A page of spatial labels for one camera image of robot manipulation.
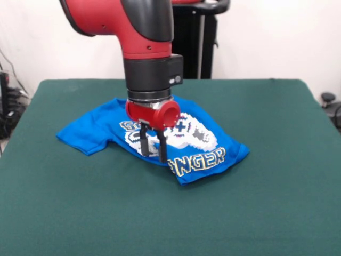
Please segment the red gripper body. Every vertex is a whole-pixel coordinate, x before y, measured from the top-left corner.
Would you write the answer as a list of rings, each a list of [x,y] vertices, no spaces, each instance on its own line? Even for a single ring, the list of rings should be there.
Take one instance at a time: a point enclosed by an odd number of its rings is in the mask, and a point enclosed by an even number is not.
[[[174,127],[180,117],[180,107],[174,100],[166,100],[156,108],[140,105],[127,101],[127,116],[133,121],[149,125],[157,131],[164,131],[168,127]]]

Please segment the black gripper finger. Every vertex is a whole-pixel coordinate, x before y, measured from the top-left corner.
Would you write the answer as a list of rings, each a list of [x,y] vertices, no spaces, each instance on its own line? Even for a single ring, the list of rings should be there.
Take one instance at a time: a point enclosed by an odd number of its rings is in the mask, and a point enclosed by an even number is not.
[[[167,141],[166,137],[164,136],[163,131],[157,131],[157,138],[159,140],[159,161],[161,163],[167,163]]]
[[[149,144],[148,144],[148,138],[147,138],[147,131],[148,131],[147,125],[144,123],[141,123],[141,128],[140,128],[141,153],[145,157],[149,156]]]

